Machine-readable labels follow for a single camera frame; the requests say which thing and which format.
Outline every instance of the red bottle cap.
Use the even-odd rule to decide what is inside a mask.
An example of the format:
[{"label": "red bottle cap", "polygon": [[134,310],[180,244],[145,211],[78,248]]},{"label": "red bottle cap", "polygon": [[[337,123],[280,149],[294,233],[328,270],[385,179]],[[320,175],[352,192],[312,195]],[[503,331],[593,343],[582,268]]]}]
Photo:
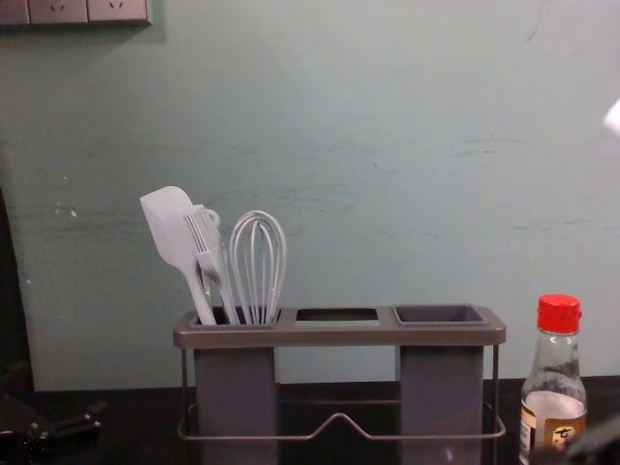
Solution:
[{"label": "red bottle cap", "polygon": [[539,329],[559,334],[579,332],[581,303],[571,295],[548,294],[539,298]]}]

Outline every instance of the bottle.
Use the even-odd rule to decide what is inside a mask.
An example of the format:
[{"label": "bottle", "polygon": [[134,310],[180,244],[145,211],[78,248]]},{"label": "bottle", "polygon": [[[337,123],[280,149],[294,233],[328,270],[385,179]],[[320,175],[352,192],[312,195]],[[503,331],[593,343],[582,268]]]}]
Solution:
[{"label": "bottle", "polygon": [[539,299],[539,340],[532,373],[521,392],[521,464],[532,449],[563,450],[585,428],[586,395],[579,378],[580,303],[570,295]]}]

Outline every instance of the gray utensil holder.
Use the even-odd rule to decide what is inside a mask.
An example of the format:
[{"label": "gray utensil holder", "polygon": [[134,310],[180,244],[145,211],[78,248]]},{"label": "gray utensil holder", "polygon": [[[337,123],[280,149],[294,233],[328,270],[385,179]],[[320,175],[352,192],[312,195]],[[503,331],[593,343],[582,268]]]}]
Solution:
[{"label": "gray utensil holder", "polygon": [[[376,320],[377,325],[342,325]],[[320,325],[298,325],[317,321]],[[335,321],[338,325],[326,325]],[[271,326],[197,325],[187,314],[174,330],[183,353],[194,351],[201,465],[278,465],[278,443],[312,441],[331,423],[346,421],[368,441],[401,443],[401,465],[480,465],[481,441],[506,432],[497,416],[499,345],[506,327],[493,312],[472,305],[397,305],[363,308],[281,309]],[[343,413],[315,431],[286,436],[278,430],[274,348],[314,346],[399,347],[400,434],[374,435]],[[494,430],[481,431],[483,347],[493,347]],[[186,417],[191,407],[185,401]]]}]

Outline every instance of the electrical outlet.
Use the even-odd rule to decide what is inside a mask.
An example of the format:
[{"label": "electrical outlet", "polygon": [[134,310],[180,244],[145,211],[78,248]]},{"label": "electrical outlet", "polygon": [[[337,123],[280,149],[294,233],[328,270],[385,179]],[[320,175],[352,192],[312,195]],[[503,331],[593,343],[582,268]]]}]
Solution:
[{"label": "electrical outlet", "polygon": [[147,0],[88,0],[88,20],[148,22]]},{"label": "electrical outlet", "polygon": [[29,0],[32,24],[87,22],[86,0]]},{"label": "electrical outlet", "polygon": [[28,0],[0,0],[0,26],[28,24]]}]

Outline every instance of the whisk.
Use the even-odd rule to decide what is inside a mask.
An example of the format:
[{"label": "whisk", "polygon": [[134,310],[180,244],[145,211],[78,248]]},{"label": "whisk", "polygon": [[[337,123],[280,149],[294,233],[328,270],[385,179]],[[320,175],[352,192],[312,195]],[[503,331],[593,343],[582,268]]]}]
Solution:
[{"label": "whisk", "polygon": [[286,274],[284,229],[268,213],[249,211],[234,226],[229,247],[232,276],[245,323],[273,323]]}]

